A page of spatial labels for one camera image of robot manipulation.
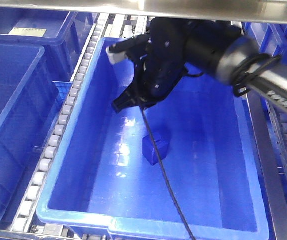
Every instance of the small blue box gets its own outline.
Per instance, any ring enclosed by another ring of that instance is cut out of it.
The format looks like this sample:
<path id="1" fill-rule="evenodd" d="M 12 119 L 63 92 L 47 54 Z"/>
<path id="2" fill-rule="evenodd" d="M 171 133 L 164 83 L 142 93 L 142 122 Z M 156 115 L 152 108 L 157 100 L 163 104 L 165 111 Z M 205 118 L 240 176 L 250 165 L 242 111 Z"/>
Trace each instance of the small blue box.
<path id="1" fill-rule="evenodd" d="M 164 138 L 162 138 L 159 132 L 154 132 L 153 137 L 159 150 L 161 159 L 165 159 L 167 157 L 169 143 Z M 149 135 L 142 139 L 142 154 L 152 166 L 159 162 L 157 151 L 155 150 Z"/>

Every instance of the white sticker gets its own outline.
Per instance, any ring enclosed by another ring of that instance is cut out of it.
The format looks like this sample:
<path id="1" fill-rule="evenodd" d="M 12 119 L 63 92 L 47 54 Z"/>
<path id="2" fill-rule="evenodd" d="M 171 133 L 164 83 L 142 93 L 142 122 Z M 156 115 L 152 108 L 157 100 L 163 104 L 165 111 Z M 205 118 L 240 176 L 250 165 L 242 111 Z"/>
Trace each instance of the white sticker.
<path id="1" fill-rule="evenodd" d="M 43 37 L 47 29 L 14 27 L 8 35 Z"/>

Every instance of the blue plastic crate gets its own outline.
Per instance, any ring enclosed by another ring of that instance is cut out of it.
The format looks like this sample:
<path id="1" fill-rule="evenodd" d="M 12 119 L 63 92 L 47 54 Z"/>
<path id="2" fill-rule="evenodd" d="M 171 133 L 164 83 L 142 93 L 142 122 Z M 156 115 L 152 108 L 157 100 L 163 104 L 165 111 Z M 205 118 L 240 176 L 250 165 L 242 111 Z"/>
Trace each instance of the blue plastic crate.
<path id="1" fill-rule="evenodd" d="M 94 24 L 87 12 L 0 8 L 0 41 L 42 45 L 53 81 L 69 82 Z M 43 36 L 10 35 L 13 28 L 46 29 Z"/>
<path id="2" fill-rule="evenodd" d="M 105 50 L 115 42 L 98 43 L 37 215 L 79 236 L 189 239 L 160 166 L 142 155 L 148 133 L 139 108 L 111 107 L 133 77 L 130 61 L 109 63 Z M 269 239 L 243 100 L 205 75 L 183 79 L 146 114 L 169 142 L 163 163 L 196 238 Z"/>
<path id="3" fill-rule="evenodd" d="M 282 62 L 287 65 L 287 32 L 284 25 L 268 23 L 244 23 L 245 32 L 256 39 L 261 53 L 273 56 L 282 55 Z"/>
<path id="4" fill-rule="evenodd" d="M 0 219 L 35 146 L 42 146 L 62 103 L 44 48 L 0 43 Z"/>

